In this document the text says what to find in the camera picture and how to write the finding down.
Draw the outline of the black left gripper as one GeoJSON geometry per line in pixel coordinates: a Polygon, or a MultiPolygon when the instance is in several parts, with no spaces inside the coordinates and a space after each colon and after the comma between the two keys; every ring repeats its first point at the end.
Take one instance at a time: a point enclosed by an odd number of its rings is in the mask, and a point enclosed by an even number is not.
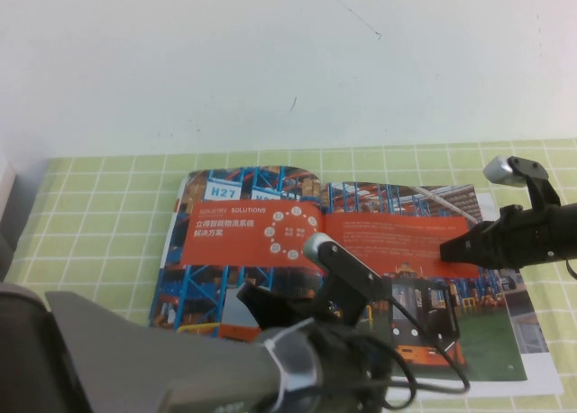
{"type": "Polygon", "coordinates": [[[389,312],[374,311],[372,320],[365,321],[363,316],[369,300],[360,295],[289,298],[245,283],[237,298],[261,330],[256,337],[258,342],[288,328],[296,328],[313,342],[359,342],[366,337],[389,340],[389,312]]]}

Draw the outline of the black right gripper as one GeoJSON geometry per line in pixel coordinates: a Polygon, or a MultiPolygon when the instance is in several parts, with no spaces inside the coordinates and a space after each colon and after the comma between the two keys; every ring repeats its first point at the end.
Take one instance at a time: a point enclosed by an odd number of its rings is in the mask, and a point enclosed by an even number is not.
{"type": "Polygon", "coordinates": [[[525,267],[526,229],[517,224],[522,211],[520,205],[504,206],[499,210],[498,220],[478,223],[467,233],[442,243],[441,260],[486,269],[525,267]]]}

